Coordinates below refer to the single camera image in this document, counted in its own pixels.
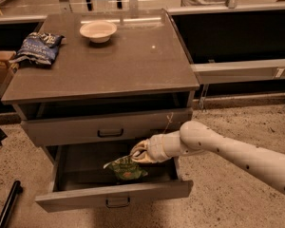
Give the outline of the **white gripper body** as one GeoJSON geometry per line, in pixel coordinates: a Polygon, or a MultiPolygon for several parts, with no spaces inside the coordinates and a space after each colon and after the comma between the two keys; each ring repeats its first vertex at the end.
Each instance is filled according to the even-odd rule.
{"type": "Polygon", "coordinates": [[[147,154],[152,162],[165,162],[179,156],[193,154],[180,137],[180,132],[153,135],[147,140],[147,154]]]}

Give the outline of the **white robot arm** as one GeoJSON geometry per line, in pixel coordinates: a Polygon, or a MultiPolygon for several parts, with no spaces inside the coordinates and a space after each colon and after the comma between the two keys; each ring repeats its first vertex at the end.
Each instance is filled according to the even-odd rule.
{"type": "Polygon", "coordinates": [[[197,121],[137,143],[130,156],[134,162],[156,163],[202,150],[221,156],[285,195],[285,154],[224,137],[197,121]]]}

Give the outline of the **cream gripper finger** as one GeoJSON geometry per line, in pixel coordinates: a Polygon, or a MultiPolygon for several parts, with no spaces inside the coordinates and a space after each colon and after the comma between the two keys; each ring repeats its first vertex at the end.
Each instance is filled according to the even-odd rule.
{"type": "Polygon", "coordinates": [[[147,152],[135,152],[131,159],[133,162],[138,163],[156,163],[157,161],[152,159],[147,152]]]}
{"type": "Polygon", "coordinates": [[[143,140],[138,142],[130,151],[131,156],[140,156],[147,152],[149,140],[143,140]]]}

